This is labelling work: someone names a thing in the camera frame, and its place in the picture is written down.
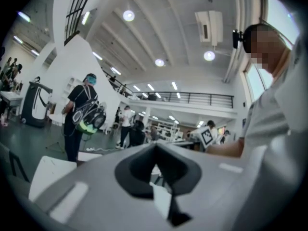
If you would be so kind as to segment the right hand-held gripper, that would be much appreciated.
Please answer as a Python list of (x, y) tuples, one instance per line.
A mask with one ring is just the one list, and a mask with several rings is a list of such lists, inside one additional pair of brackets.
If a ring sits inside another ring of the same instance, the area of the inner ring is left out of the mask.
[(210, 126), (203, 126), (196, 130), (197, 138), (200, 141), (200, 151), (206, 152), (210, 145), (216, 143), (218, 138), (218, 130), (210, 128)]

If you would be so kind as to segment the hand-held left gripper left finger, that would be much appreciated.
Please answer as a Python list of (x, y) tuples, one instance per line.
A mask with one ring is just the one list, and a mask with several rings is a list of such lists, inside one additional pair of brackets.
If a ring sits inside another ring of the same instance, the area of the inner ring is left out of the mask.
[(156, 144), (119, 151), (116, 155), (119, 161), (115, 167), (115, 179), (122, 189), (135, 198), (153, 199), (150, 180), (156, 165)]

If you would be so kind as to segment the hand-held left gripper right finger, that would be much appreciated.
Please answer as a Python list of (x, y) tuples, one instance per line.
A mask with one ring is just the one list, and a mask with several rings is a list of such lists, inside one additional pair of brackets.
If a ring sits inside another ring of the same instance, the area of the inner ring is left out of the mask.
[(189, 221), (191, 217), (180, 210), (176, 198), (192, 192), (201, 178), (201, 168), (197, 163), (171, 150), (168, 146), (157, 145), (155, 153), (158, 167), (171, 190), (167, 220), (173, 226), (179, 226)]

